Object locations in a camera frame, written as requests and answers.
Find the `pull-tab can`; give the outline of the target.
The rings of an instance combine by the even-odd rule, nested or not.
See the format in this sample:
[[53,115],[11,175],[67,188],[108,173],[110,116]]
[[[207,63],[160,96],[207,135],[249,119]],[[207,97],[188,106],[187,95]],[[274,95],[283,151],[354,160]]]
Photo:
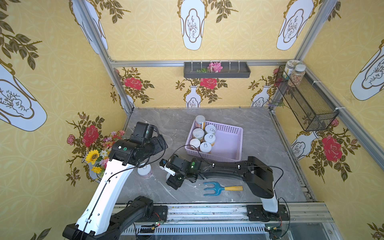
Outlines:
[[212,151],[212,145],[207,142],[203,142],[200,144],[200,151],[202,153],[210,154]]
[[215,145],[216,136],[214,134],[205,134],[204,136],[205,142],[209,143],[212,147]]
[[141,164],[138,168],[138,174],[143,179],[149,179],[153,175],[153,169],[150,164]]
[[206,134],[213,134],[213,135],[215,135],[216,131],[217,131],[217,129],[216,129],[216,127],[214,125],[207,125],[205,127],[205,133]]

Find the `green label can white lid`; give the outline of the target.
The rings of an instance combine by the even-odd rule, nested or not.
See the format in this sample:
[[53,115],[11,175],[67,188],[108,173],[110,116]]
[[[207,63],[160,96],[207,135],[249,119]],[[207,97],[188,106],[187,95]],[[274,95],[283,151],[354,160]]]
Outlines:
[[194,139],[197,139],[202,142],[204,140],[205,131],[201,128],[196,128],[192,131],[192,136]]

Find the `purple plastic basket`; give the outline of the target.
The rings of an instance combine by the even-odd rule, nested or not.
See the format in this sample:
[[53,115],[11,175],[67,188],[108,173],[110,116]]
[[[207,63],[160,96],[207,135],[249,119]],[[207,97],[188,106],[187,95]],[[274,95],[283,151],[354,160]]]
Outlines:
[[193,121],[184,146],[187,154],[195,157],[202,156],[206,160],[218,162],[239,162],[242,159],[243,128],[212,121],[205,121],[205,129],[208,129],[209,125],[213,125],[216,128],[216,140],[211,151],[205,153],[201,150],[195,150],[190,146],[190,141],[194,138],[193,130],[198,126],[196,121]]

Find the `tall can with spoon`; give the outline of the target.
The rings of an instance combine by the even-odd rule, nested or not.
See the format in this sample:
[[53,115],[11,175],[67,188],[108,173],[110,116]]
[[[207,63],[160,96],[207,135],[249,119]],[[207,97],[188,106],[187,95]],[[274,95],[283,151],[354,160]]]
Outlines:
[[203,115],[198,115],[195,118],[195,128],[204,130],[206,126],[206,118]]

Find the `small orange can white lid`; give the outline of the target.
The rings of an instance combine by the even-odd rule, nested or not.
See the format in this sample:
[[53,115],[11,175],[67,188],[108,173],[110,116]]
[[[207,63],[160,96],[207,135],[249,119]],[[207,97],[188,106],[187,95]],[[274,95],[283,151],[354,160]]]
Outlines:
[[199,139],[192,139],[190,140],[189,145],[192,150],[198,151],[200,149],[201,142]]

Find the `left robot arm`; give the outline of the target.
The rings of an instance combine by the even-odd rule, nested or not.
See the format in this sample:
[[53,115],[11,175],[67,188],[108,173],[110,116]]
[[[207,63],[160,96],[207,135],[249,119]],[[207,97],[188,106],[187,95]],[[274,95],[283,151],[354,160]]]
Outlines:
[[137,122],[130,138],[116,141],[109,162],[94,196],[76,223],[67,225],[63,237],[68,240],[117,240],[134,222],[150,219],[153,200],[139,196],[120,212],[113,209],[130,174],[149,164],[150,157],[164,154],[168,145],[154,125]]

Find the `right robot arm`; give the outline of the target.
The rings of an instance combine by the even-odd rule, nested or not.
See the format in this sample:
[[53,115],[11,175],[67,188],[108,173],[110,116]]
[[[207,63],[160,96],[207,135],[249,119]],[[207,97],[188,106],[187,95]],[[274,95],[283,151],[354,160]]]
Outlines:
[[174,190],[180,188],[185,180],[211,178],[237,179],[243,181],[252,194],[262,200],[261,205],[248,205],[247,216],[250,221],[289,221],[288,207],[280,204],[275,192],[273,170],[258,158],[249,156],[246,161],[217,162],[203,158],[185,160],[174,154],[170,159],[162,159],[160,168],[170,176],[166,183]]

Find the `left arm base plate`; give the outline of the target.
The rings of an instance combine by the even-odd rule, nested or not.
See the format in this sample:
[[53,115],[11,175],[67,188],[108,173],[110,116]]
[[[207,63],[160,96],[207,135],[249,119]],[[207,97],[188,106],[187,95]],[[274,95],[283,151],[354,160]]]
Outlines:
[[168,206],[166,205],[155,205],[153,208],[153,213],[148,219],[148,222],[166,222],[168,217]]

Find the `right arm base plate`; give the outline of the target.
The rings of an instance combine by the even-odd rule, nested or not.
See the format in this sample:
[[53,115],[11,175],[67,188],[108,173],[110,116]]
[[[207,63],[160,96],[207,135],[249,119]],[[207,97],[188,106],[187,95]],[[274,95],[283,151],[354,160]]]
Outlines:
[[246,209],[249,221],[252,222],[259,221],[267,223],[270,221],[280,222],[290,220],[290,215],[285,205],[278,205],[277,213],[271,213],[264,210],[262,205],[247,205]]

